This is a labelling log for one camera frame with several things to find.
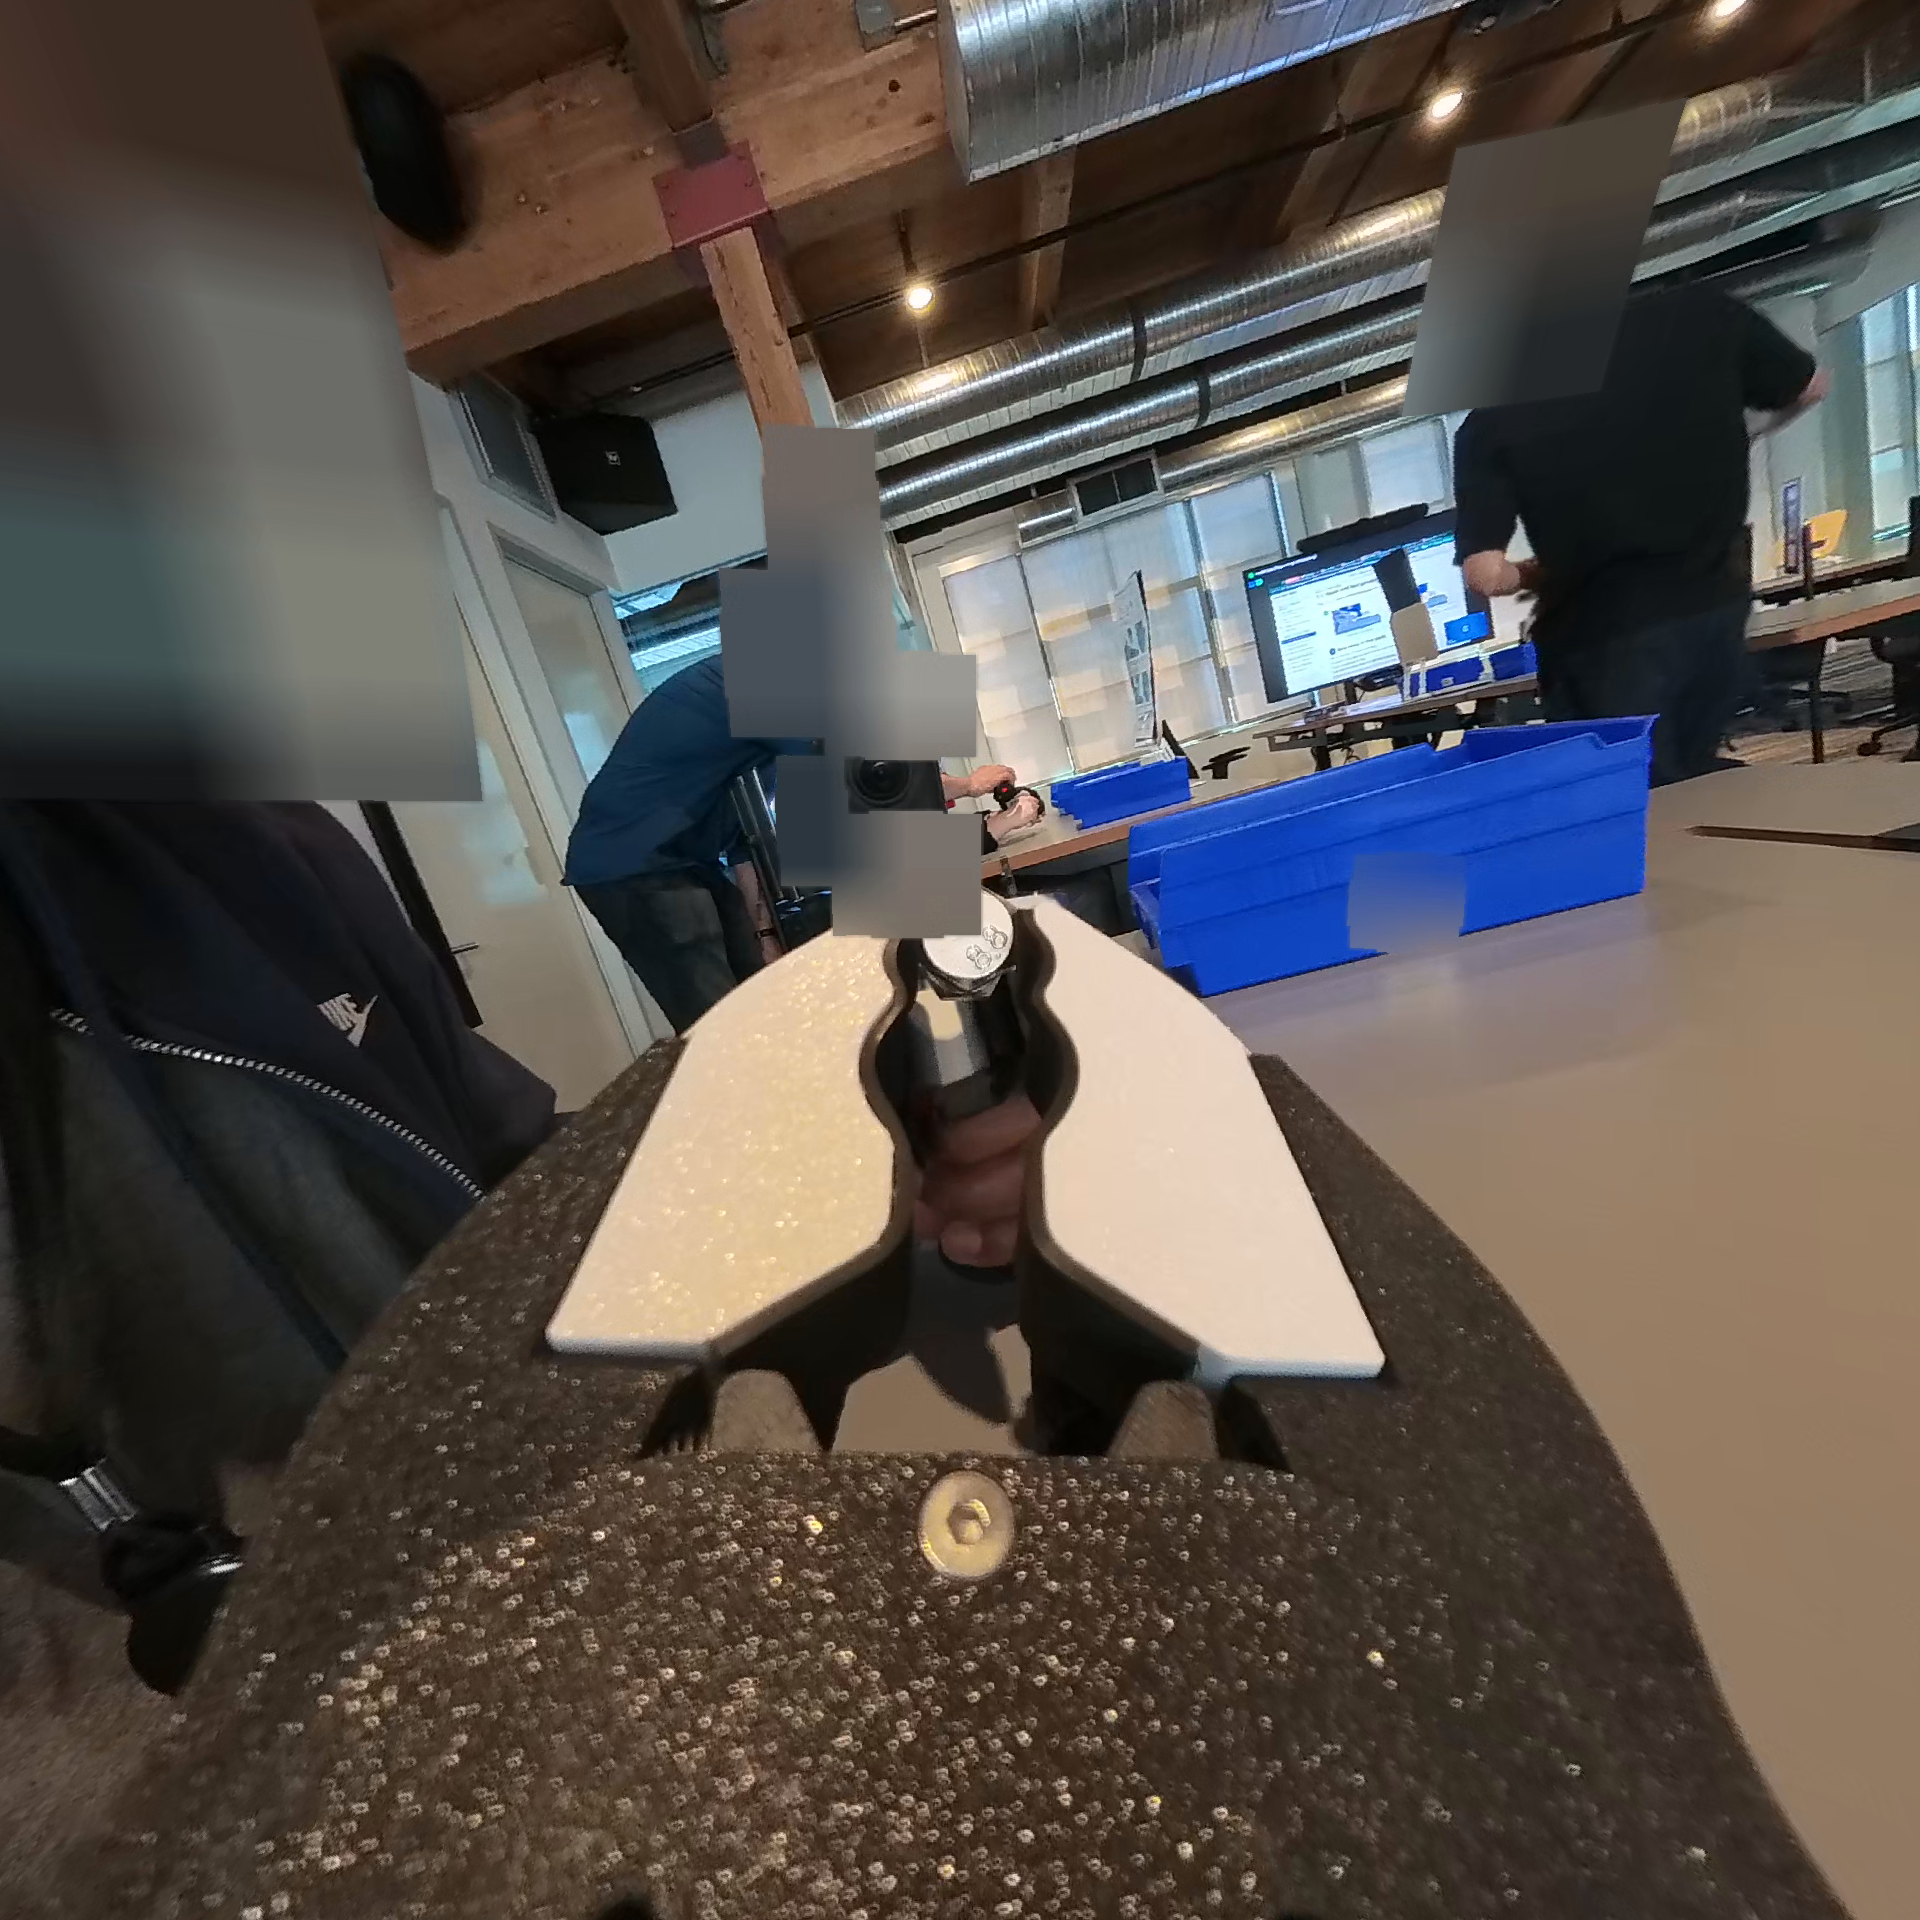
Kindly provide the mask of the silver hex bolt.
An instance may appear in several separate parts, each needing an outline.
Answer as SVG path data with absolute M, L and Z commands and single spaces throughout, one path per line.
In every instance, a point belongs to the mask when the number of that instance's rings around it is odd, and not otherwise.
M 920 992 L 908 1016 L 913 1090 L 955 1126 L 1022 1089 L 1025 1029 L 1017 1003 L 1017 923 L 1006 901 L 982 901 L 978 932 L 923 943 Z

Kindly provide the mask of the black round ceiling fixture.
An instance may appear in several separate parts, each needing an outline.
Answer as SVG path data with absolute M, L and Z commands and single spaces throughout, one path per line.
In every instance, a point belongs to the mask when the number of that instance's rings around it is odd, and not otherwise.
M 466 199 L 423 81 L 386 54 L 352 54 L 341 92 L 377 211 L 423 249 L 451 253 L 466 235 Z

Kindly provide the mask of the large computer monitor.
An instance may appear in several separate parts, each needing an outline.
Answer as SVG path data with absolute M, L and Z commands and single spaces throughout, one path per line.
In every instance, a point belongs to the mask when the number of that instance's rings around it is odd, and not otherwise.
M 1412 604 L 1426 612 L 1426 657 L 1494 639 L 1494 612 L 1457 563 L 1452 513 L 1399 509 L 1358 521 L 1241 580 L 1272 704 L 1405 675 L 1395 629 Z

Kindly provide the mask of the wooden office desk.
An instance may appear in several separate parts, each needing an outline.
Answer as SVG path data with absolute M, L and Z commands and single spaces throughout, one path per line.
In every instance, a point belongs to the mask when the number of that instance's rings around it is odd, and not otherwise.
M 1107 849 L 1124 849 L 1127 833 L 1165 817 L 1194 814 L 1199 800 L 1152 809 L 1112 824 L 1083 825 L 1066 814 L 1049 811 L 1042 824 L 1014 833 L 1005 849 L 982 853 L 978 875 L 995 882 L 1006 873 L 1042 870 L 1068 856 L 1096 853 L 1107 860 Z

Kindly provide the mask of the person's navy zip jacket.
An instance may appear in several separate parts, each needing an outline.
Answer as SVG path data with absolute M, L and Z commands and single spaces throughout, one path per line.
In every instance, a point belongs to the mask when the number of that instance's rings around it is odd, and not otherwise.
M 561 1126 L 317 803 L 5 800 L 2 1058 L 68 1016 L 317 1081 L 487 1194 Z

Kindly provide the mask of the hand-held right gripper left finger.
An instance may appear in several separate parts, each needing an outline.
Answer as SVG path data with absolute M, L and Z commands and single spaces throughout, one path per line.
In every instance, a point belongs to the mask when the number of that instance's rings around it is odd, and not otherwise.
M 899 946 L 821 937 L 705 1013 L 544 1345 L 726 1361 L 899 1263 L 916 1173 L 875 1051 L 904 1011 Z

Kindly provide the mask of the light wooden post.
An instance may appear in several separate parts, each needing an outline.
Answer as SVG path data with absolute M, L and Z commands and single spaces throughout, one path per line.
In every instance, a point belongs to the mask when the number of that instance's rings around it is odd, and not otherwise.
M 814 407 L 755 229 L 708 237 L 698 253 L 758 430 L 811 426 Z

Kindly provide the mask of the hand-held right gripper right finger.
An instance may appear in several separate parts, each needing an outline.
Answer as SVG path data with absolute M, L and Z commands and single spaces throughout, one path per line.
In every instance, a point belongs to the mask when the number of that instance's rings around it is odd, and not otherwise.
M 1045 1115 L 1022 1332 L 1071 1383 L 1373 1381 L 1384 1351 L 1251 1051 L 1053 901 L 1022 915 L 1025 1066 Z

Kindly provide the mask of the printed banner stand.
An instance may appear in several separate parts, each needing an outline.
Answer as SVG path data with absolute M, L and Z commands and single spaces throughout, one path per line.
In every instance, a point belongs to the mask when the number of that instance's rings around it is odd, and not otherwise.
M 1148 590 L 1143 590 L 1143 577 L 1139 568 L 1121 580 L 1111 609 L 1112 609 L 1112 629 L 1121 649 L 1121 675 L 1127 685 L 1127 711 L 1131 711 L 1127 750 L 1139 757 L 1159 757 L 1164 754 L 1159 685 L 1156 685 L 1152 632 L 1150 632 L 1150 613 L 1148 613 Z

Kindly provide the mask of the beige and black device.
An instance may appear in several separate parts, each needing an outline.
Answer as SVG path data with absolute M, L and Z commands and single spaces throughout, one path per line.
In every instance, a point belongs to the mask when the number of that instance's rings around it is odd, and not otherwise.
M 1399 670 L 1405 675 L 1409 668 L 1418 668 L 1436 652 L 1436 635 L 1435 635 L 1432 612 L 1423 602 L 1423 590 L 1418 587 L 1412 575 L 1412 557 L 1404 545 L 1390 545 L 1373 560 L 1373 577 L 1382 587 L 1382 600 L 1387 604 L 1387 626 L 1393 635 L 1393 652 L 1395 652 Z

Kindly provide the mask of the person's left hand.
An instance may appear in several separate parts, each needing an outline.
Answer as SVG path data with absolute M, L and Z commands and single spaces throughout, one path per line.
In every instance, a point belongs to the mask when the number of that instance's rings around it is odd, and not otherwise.
M 933 1130 L 913 1234 L 962 1277 L 1010 1270 L 1018 1242 L 1025 1152 L 1042 1115 L 1025 1090 Z

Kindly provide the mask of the black tripod stand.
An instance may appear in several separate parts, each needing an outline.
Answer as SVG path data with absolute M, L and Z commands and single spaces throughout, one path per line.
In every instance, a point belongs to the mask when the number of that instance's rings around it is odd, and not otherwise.
M 778 875 L 778 840 L 760 767 L 748 767 L 731 781 L 731 811 L 748 850 L 748 866 L 755 870 L 755 879 L 741 879 L 738 888 L 755 915 L 760 953 L 777 961 L 793 947 L 788 921 L 797 894 L 785 888 Z

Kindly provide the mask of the red metal bracket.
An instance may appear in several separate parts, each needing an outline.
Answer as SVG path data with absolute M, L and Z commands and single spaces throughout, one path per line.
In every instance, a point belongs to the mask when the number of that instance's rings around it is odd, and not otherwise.
M 674 253 L 698 257 L 728 232 L 760 232 L 772 219 L 755 154 L 745 144 L 721 156 L 654 174 L 660 223 Z

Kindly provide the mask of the black wall speaker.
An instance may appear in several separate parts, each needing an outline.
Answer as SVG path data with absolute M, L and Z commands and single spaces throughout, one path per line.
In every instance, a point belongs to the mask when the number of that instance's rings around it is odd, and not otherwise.
M 559 509 L 612 539 L 677 516 L 652 421 L 616 412 L 539 419 L 533 439 Z

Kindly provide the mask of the large silver air duct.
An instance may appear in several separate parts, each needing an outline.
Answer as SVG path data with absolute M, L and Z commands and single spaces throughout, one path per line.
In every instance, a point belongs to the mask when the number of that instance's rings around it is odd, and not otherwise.
M 946 137 L 984 182 L 1458 2 L 939 2 Z

